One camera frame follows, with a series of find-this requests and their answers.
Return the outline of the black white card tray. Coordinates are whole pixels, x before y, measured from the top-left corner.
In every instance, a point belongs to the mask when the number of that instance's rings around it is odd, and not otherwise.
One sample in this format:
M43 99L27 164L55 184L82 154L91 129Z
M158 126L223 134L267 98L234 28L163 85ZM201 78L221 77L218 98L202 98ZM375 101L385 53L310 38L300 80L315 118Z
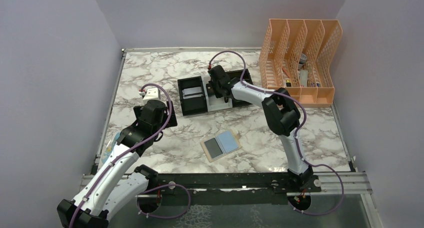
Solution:
M213 79L209 74L177 80L179 101L184 116L250 105L241 100L217 98L212 83Z

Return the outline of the orange plastic desk organizer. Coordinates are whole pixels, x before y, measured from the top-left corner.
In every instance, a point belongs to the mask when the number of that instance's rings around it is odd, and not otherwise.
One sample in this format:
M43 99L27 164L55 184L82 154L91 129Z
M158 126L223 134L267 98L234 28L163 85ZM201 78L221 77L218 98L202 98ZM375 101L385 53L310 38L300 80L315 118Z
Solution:
M284 87L307 108L330 107L330 66L342 34L338 20L270 19L259 56L262 87Z

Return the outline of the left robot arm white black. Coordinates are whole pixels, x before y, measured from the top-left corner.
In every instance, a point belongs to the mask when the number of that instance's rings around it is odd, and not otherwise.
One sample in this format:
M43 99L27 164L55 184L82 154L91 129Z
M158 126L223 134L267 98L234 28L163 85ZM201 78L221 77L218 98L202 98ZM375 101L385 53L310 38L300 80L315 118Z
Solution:
M135 195L157 188L156 172L143 166L128 181L119 181L143 153L160 140L163 130L175 127L173 103L149 100L134 107L136 120L121 130L112 153L91 181L71 200L62 200L57 212L64 228L106 228L112 217Z

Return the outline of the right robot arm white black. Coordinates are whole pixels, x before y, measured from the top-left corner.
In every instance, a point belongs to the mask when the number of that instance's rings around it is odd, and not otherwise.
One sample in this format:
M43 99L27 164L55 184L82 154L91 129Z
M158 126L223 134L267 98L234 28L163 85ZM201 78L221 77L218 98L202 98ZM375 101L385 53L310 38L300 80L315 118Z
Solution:
M222 66L208 67L211 84L217 98L245 101L263 109L269 129L279 136L288 162L289 187L300 192L306 188L313 170L304 158L304 149L297 134L301 113L284 88L269 90L230 78Z

